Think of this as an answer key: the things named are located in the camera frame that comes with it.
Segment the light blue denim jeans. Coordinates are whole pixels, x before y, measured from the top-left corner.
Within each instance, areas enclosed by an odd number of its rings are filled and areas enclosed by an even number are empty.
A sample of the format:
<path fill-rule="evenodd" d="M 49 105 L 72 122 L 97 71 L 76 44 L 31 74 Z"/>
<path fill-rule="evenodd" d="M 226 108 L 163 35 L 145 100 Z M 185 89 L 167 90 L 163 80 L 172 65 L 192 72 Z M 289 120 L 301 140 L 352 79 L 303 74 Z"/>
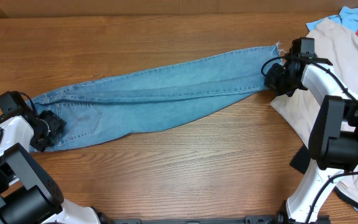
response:
<path fill-rule="evenodd" d="M 49 151 L 93 146 L 171 129 L 264 91 L 264 73 L 279 53 L 277 45 L 234 50 L 64 86 L 33 103 L 66 123 Z"/>

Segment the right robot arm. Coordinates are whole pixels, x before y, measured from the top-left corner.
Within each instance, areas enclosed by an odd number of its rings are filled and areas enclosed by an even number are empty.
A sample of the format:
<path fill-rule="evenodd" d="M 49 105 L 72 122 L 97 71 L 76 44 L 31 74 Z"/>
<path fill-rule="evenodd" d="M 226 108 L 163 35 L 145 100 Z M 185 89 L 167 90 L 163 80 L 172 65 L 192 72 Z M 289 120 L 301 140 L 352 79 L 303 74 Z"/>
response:
<path fill-rule="evenodd" d="M 319 210 L 341 178 L 358 174 L 358 96 L 334 74 L 328 59 L 316 55 L 313 38 L 293 40 L 282 59 L 283 65 L 270 59 L 271 68 L 262 72 L 265 86 L 277 96 L 308 90 L 320 109 L 309 137 L 308 168 L 271 222 L 330 223 Z"/>

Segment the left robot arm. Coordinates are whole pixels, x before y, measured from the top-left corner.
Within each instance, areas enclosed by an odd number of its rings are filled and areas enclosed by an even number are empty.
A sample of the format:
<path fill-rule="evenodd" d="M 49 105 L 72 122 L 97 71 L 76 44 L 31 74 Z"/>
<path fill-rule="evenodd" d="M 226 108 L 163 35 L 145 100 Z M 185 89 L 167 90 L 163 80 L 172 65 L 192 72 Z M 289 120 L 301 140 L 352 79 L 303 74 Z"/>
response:
<path fill-rule="evenodd" d="M 52 111 L 38 113 L 25 93 L 0 95 L 0 223 L 103 224 L 110 220 L 93 207 L 64 198 L 52 177 L 30 155 L 54 145 L 66 122 Z"/>

